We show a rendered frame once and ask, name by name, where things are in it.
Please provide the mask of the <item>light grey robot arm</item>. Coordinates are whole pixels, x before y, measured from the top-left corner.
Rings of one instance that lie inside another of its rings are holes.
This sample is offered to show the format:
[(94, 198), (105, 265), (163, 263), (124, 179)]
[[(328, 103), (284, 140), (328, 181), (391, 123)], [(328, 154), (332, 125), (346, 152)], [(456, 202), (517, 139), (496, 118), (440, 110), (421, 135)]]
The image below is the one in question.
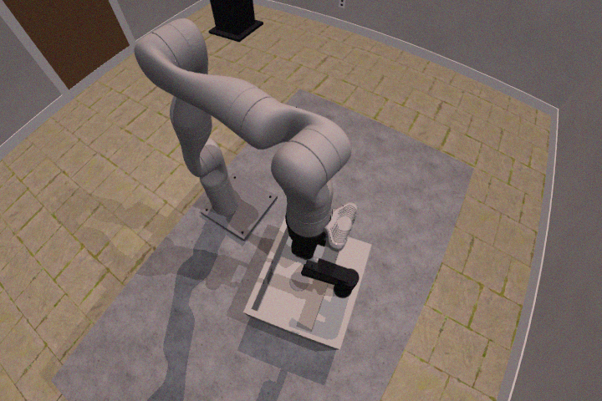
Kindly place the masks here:
[(208, 74), (204, 37), (189, 19), (147, 34), (134, 51), (145, 76), (174, 95), (170, 118), (184, 161), (200, 177), (217, 214), (231, 215), (238, 201), (222, 151), (209, 138), (212, 116), (256, 149), (287, 142), (274, 155), (271, 171), (287, 196), (289, 213), (303, 223), (329, 214), (330, 179), (351, 156), (349, 138), (336, 123), (282, 104), (245, 80)]

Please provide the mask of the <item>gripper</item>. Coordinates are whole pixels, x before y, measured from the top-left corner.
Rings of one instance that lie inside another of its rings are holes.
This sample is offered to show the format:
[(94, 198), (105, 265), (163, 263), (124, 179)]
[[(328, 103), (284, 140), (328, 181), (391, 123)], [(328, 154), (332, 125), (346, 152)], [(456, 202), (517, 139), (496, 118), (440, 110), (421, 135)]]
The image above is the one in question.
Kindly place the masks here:
[(319, 259), (314, 256), (316, 245), (325, 246), (328, 237), (329, 248), (332, 251), (342, 251), (355, 222), (357, 211), (356, 204), (347, 202), (337, 209), (332, 208), (332, 218), (330, 208), (329, 214), (323, 220), (303, 223), (291, 216), (287, 205), (285, 221), (288, 234), (293, 240), (292, 253), (308, 261), (308, 267), (317, 269)]

